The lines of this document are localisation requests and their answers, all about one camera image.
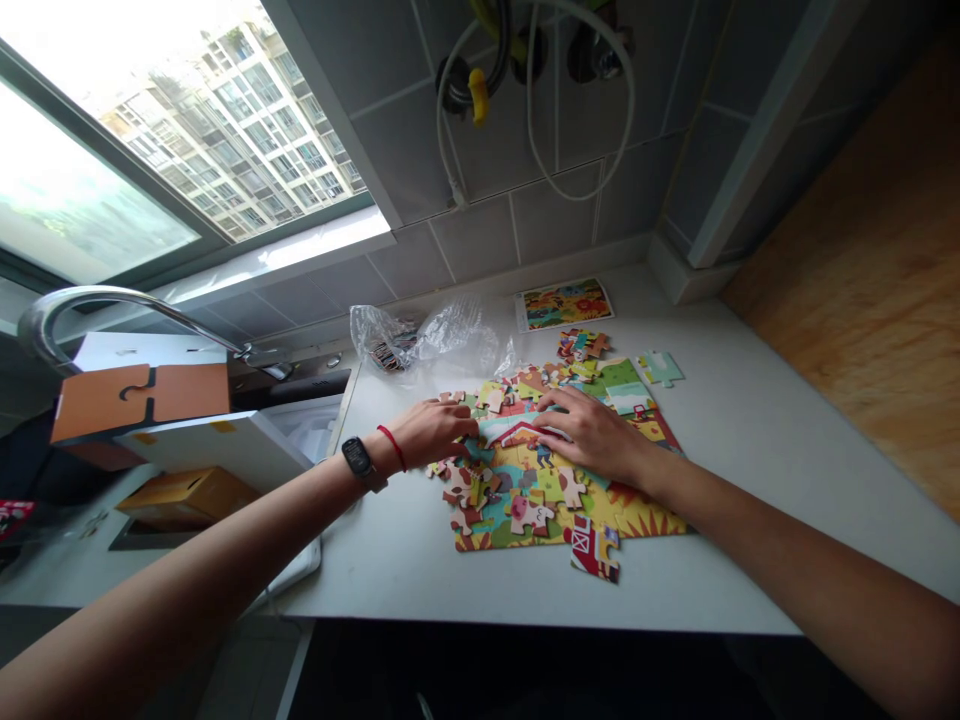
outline person's right hand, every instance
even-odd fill
[[[543,412],[552,405],[567,412]],[[540,398],[537,410],[542,414],[534,419],[535,426],[562,430],[573,441],[541,435],[541,445],[607,480],[649,495],[657,495],[661,481],[683,461],[647,440],[599,400],[575,388],[550,390]]]

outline jigsaw puzzle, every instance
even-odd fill
[[[570,353],[561,355],[560,363],[527,365],[513,377],[485,382],[478,392],[447,396],[462,397],[479,411],[480,436],[464,441],[469,461],[441,461],[429,472],[447,481],[443,496],[454,509],[451,525],[458,551],[571,543],[579,533],[589,548],[583,552],[592,559],[575,552],[574,567],[616,582],[619,567],[606,556],[607,547],[619,547],[620,538],[682,535],[691,528],[639,491],[576,467],[540,445],[539,437],[552,431],[533,424],[537,400],[551,388],[579,388],[624,413],[647,439],[672,452],[682,450],[653,409],[656,404],[629,358],[590,355],[598,342],[597,355],[608,347],[602,333],[571,330],[562,335],[561,348],[566,344]],[[496,400],[510,396],[513,404],[501,403],[496,412]],[[624,403],[638,397],[642,401],[627,413]],[[596,554],[595,548],[603,553]]]

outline black smartwatch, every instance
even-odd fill
[[[370,454],[363,446],[360,438],[352,437],[344,440],[343,445],[340,446],[340,450],[343,452],[343,457],[347,461],[347,466],[351,472],[353,472],[368,489],[378,493],[387,486],[386,478],[377,477],[377,468],[374,467],[373,461],[370,459]]]

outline wrist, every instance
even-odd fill
[[[383,432],[377,430],[364,437],[363,446],[367,449],[367,454],[381,477],[389,478],[400,472],[400,456]]]

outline kitchen counter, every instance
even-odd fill
[[[960,601],[960,526],[718,300],[674,307],[646,267],[600,273],[618,316],[591,323],[607,357],[667,350],[686,375],[653,394],[688,456],[767,502]],[[504,299],[505,325],[512,305]],[[522,361],[554,357],[557,331],[517,338]],[[399,387],[363,368],[342,437],[363,435],[408,405],[483,377],[443,372]],[[149,477],[131,471],[119,500]],[[619,586],[570,567],[568,546],[460,554],[439,480],[398,475],[323,535],[319,573],[278,599],[308,617],[796,633],[730,560],[697,535],[631,539],[613,551]],[[0,576],[0,604],[79,607],[162,554],[106,552],[123,524],[111,512],[86,540],[45,548]]]

